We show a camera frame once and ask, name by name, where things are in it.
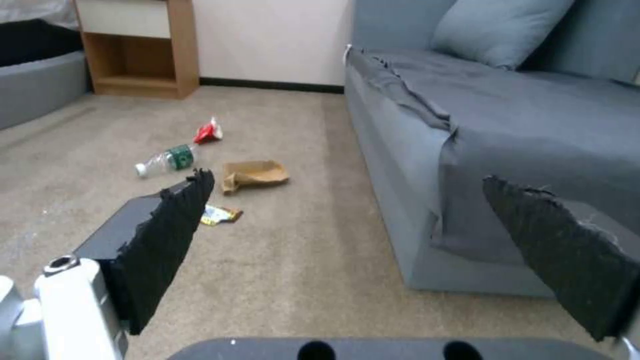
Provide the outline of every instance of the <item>brown paper bag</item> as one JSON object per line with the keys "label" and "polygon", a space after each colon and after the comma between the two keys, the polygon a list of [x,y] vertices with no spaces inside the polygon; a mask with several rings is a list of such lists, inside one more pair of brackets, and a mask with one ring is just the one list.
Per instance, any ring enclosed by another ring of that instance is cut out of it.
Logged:
{"label": "brown paper bag", "polygon": [[276,185],[289,180],[282,164],[273,160],[245,161],[224,165],[222,190],[225,195],[236,192],[242,186]]}

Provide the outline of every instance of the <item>gray sofa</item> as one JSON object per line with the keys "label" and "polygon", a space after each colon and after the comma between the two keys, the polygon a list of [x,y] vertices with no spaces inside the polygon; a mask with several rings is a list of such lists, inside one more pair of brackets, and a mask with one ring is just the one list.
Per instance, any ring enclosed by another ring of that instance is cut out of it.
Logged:
{"label": "gray sofa", "polygon": [[640,258],[640,3],[578,0],[518,72],[429,50],[453,3],[355,5],[345,92],[407,286],[551,295],[484,199],[490,174]]}

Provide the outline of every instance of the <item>wooden nightstand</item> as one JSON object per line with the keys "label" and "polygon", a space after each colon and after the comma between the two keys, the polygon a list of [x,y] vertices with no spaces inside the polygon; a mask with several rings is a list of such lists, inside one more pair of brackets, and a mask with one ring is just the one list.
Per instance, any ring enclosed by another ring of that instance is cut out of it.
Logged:
{"label": "wooden nightstand", "polygon": [[183,99],[200,83],[191,0],[76,0],[96,94]]}

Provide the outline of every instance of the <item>black bedding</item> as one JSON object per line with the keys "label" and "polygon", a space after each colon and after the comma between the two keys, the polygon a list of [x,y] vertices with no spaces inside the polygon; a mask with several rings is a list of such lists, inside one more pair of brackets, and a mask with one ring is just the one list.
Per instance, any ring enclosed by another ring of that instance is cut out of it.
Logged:
{"label": "black bedding", "polygon": [[61,56],[82,49],[80,34],[41,19],[0,24],[0,67]]}
{"label": "black bedding", "polygon": [[611,218],[640,234],[638,89],[429,51],[352,51],[349,61],[387,97],[451,134],[440,154],[442,235],[434,246],[481,261],[522,261],[483,196],[488,175],[544,187],[587,204],[580,220]]}

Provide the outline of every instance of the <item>floor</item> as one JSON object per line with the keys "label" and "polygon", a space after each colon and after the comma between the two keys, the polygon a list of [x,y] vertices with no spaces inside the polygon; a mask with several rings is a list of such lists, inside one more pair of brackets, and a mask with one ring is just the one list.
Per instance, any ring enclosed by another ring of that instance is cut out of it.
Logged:
{"label": "floor", "polygon": [[128,359],[216,337],[551,337],[594,347],[550,300],[407,290],[341,95],[203,87],[185,101],[86,96],[0,131],[0,274],[23,294],[127,199],[180,181],[133,165],[188,143],[215,114],[200,164],[281,161],[291,182],[211,203],[236,224],[200,227]]}

